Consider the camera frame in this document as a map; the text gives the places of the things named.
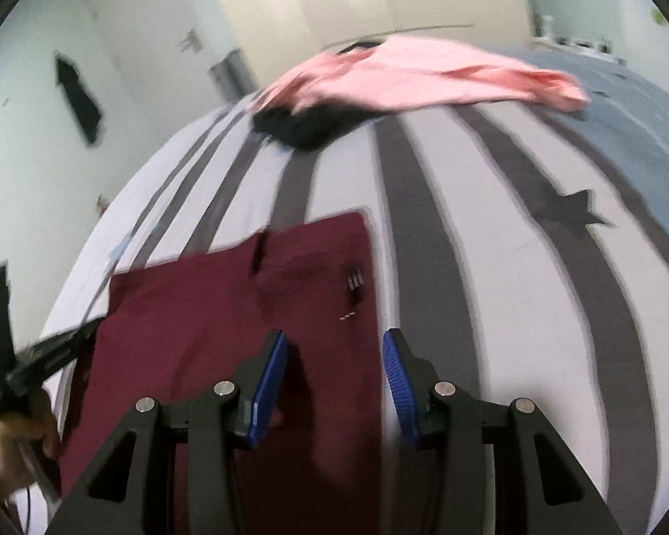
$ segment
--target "black garment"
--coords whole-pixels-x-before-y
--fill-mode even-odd
[[[322,104],[293,115],[285,107],[266,108],[252,116],[257,132],[272,135],[282,144],[296,149],[314,150],[346,135],[365,120],[386,112],[342,104]]]
[[[62,86],[67,102],[77,123],[89,144],[94,144],[99,136],[99,121],[102,113],[94,99],[84,88],[79,72],[68,58],[57,54],[57,84]]]
[[[376,48],[379,46],[383,41],[381,40],[360,40],[359,42],[355,42],[354,44],[350,44],[346,48],[341,49],[337,55],[339,54],[346,54],[348,52],[351,52],[355,48]]]

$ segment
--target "blue gripper pad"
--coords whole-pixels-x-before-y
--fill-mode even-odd
[[[396,417],[399,419],[401,433],[413,445],[416,445],[419,442],[419,417],[414,389],[407,377],[404,364],[401,362],[394,338],[389,332],[384,334],[383,346],[384,371],[394,397]]]
[[[275,409],[277,393],[280,391],[280,382],[285,374],[287,365],[287,338],[280,332],[273,351],[270,352],[260,383],[255,392],[252,405],[248,443],[254,449],[268,432],[270,417]]]

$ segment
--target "gray stripe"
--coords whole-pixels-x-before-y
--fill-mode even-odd
[[[282,231],[305,222],[314,167],[322,150],[293,150],[282,172],[273,214],[270,216],[270,229]]]
[[[644,352],[630,310],[603,251],[588,230],[535,218],[556,187],[511,138],[473,107],[453,107],[518,193],[553,244],[589,324],[597,382],[608,428],[607,504],[622,531],[646,532],[657,487],[657,436]]]
[[[219,135],[211,141],[211,144],[209,144],[205,151],[198,157],[198,160],[190,168],[188,173],[186,173],[186,176],[181,181],[178,189],[176,189],[176,193],[173,195],[171,202],[168,204],[168,207],[166,207],[166,211],[163,212],[161,219],[158,220],[158,223],[141,246],[139,253],[136,254],[130,269],[140,268],[146,265],[146,262],[156,249],[159,241],[161,241],[162,237],[166,234],[171,223],[173,223],[173,219],[176,218],[176,215],[181,210],[181,207],[191,193],[193,186],[200,179],[205,167],[211,162],[211,158],[216,150],[218,150],[220,143],[223,142],[223,139],[225,139],[230,130],[239,123],[240,119],[243,118],[243,115],[244,112],[240,111],[232,118]]]
[[[400,326],[440,377],[480,395],[476,341],[454,239],[397,117],[375,123],[399,282]]]
[[[564,124],[551,118],[545,110],[540,107],[529,107],[538,119],[554,130],[565,141],[572,144],[578,151],[591,160],[595,166],[600,169],[602,174],[609,180],[627,210],[634,216],[641,228],[646,233],[649,240],[657,248],[659,255],[669,267],[669,234],[659,224],[657,219],[649,211],[646,201],[642,195],[634,189],[626,178],[582,135],[569,129]]]
[[[263,146],[264,135],[257,132],[250,132],[238,151],[228,172],[225,174],[223,182],[215,192],[211,203],[201,216],[198,225],[193,230],[186,247],[183,248],[181,255],[206,252],[211,248],[215,233],[223,221],[225,212],[235,197],[235,194],[243,182],[243,177],[250,169],[255,160],[258,151]]]
[[[218,115],[215,117],[213,122],[208,126],[208,128],[204,131],[200,137],[196,139],[196,142],[194,142],[191,145],[191,148],[186,151],[186,153],[180,158],[178,163],[176,163],[176,166],[173,167],[171,170],[171,173],[168,174],[166,179],[164,180],[163,183],[161,183],[161,186],[154,192],[154,194],[151,196],[149,202],[146,204],[146,207],[144,207],[143,211],[139,215],[139,217],[136,219],[136,223],[134,223],[134,226],[132,227],[131,231],[129,232],[129,235],[133,237],[136,235],[136,232],[141,228],[143,225],[144,221],[146,221],[146,218],[148,217],[148,214],[151,212],[151,210],[154,208],[156,205],[156,202],[159,200],[161,195],[163,194],[164,191],[166,191],[166,187],[168,187],[171,182],[175,179],[176,175],[180,173],[180,171],[183,169],[183,167],[186,166],[186,164],[191,160],[193,155],[195,155],[198,152],[198,149],[201,148],[205,140],[208,138],[208,135],[211,133],[213,128],[220,123],[221,120],[223,120],[226,116],[229,115],[230,110],[231,110],[231,105],[226,106],[222,112],[218,113]],[[121,255],[119,255],[115,260],[112,261],[112,264],[109,266],[107,269],[107,272],[104,275],[104,278],[102,279],[102,282],[99,284],[99,287],[97,288],[96,293],[92,297],[92,300],[89,302],[89,305],[87,305],[87,309],[84,312],[84,315],[82,316],[82,323],[87,321],[89,319],[89,314],[92,312],[92,308],[94,307],[94,304],[97,302],[99,299],[99,296],[102,294],[104,291],[104,288],[107,287],[107,284],[109,283],[109,280],[111,279],[111,276],[114,274],[114,271],[116,271],[116,268],[119,265],[119,261],[121,261]]]

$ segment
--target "maroon cloth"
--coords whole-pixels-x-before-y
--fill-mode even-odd
[[[364,287],[352,306],[355,267]],[[356,213],[114,276],[88,383],[74,377],[64,491],[139,398],[193,398],[255,355],[269,328],[291,346],[269,433],[237,458],[248,532],[378,533],[382,380],[372,255]],[[181,457],[179,530],[184,468]]]

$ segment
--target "metal screw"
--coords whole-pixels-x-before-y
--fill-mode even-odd
[[[530,414],[535,410],[535,403],[530,398],[518,398],[515,400],[515,407],[525,414]]]
[[[136,403],[136,409],[139,412],[149,412],[154,406],[156,406],[156,401],[153,398],[141,398]]]
[[[434,390],[439,396],[451,396],[456,391],[456,387],[451,382],[437,382]]]
[[[213,391],[214,391],[218,396],[227,396],[227,395],[229,395],[231,392],[233,392],[233,390],[235,390],[235,384],[233,384],[232,382],[230,382],[230,380],[223,380],[223,381],[221,381],[221,382],[218,382],[218,384],[216,384],[216,385],[213,387]]]

